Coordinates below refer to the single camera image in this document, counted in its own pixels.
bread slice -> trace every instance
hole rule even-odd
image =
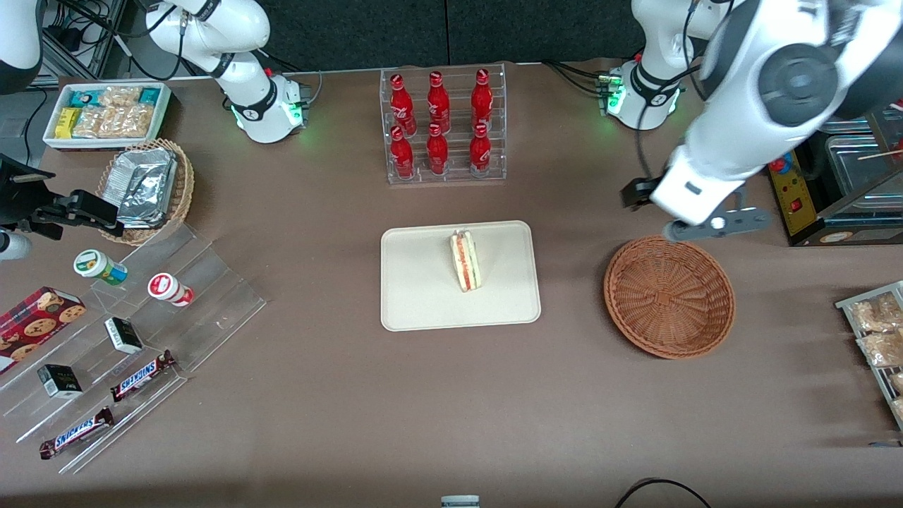
[[[479,289],[483,285],[483,280],[479,273],[477,247],[470,231],[454,232],[451,236],[451,256],[454,260],[455,271],[458,273],[461,291],[466,293]]]

empty wicker basket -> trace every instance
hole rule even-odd
[[[731,282],[712,256],[660,236],[622,247],[605,272],[603,293],[620,331],[662,358],[711,352],[728,336],[736,311]]]
[[[126,148],[125,151],[149,150],[151,148],[166,148],[171,150],[179,159],[179,166],[176,168],[175,182],[172,184],[172,196],[170,197],[169,210],[166,213],[166,223],[163,226],[182,222],[188,215],[188,210],[191,207],[191,193],[194,192],[194,170],[191,167],[191,161],[188,160],[185,152],[183,152],[178,145],[167,139],[147,141],[135,146],[130,146]],[[110,176],[110,169],[112,167],[113,161],[110,161],[107,165],[107,170],[100,177],[100,185],[98,185],[97,192],[98,196],[103,195],[104,187],[107,186],[107,178]],[[101,231],[100,234],[107,240],[139,246],[153,237],[153,235],[161,228],[155,230],[126,230],[121,238],[117,238],[105,231]]]

coca-cola bottle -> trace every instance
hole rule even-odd
[[[405,139],[405,132],[400,126],[392,126],[391,134],[392,145],[389,150],[392,152],[398,178],[410,180],[414,178],[414,150]]]
[[[492,89],[485,69],[477,71],[477,86],[470,94],[470,123],[474,128],[486,124],[486,130],[492,130]]]
[[[474,138],[470,141],[470,174],[482,178],[489,174],[489,151],[492,144],[486,137],[486,124],[473,128]]]
[[[405,137],[411,137],[417,133],[417,120],[414,118],[414,102],[411,94],[405,89],[405,80],[401,74],[394,74],[389,78],[392,84],[392,115],[396,122],[405,131]]]
[[[442,73],[430,72],[430,93],[426,94],[430,106],[430,121],[439,124],[443,134],[452,130],[451,102],[449,92],[442,85]]]
[[[430,156],[430,171],[442,176],[448,171],[449,143],[442,135],[439,124],[430,124],[430,138],[426,141],[426,153]]]

brown tabletop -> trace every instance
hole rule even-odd
[[[162,136],[194,164],[188,222],[269,304],[77,475],[0,426],[0,506],[430,507],[480,494],[486,508],[604,507],[649,476],[716,507],[903,496],[903,450],[867,447],[894,436],[893,420],[833,308],[901,279],[899,248],[790,249],[777,223],[703,241],[737,294],[733,332],[702,359],[650,357],[600,301],[613,252],[668,220],[620,206],[639,176],[633,134],[550,70],[507,69],[508,179],[443,188],[386,184],[378,72],[327,75],[310,127],[271,146],[236,128],[212,80],[173,82]],[[645,135],[653,167],[700,110],[681,100]],[[57,192],[93,191],[110,157],[48,149],[42,169]],[[766,176],[749,185],[775,208]],[[533,230],[537,322],[383,329],[385,230],[505,220]],[[128,252],[85,228],[33,238],[27,260],[0,264],[0,309],[43,285],[87,290],[71,269],[83,249]],[[627,506],[697,505],[669,489]]]

gray wall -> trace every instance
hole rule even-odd
[[[580,61],[643,43],[629,0],[258,2],[272,26],[267,50],[310,71]]]

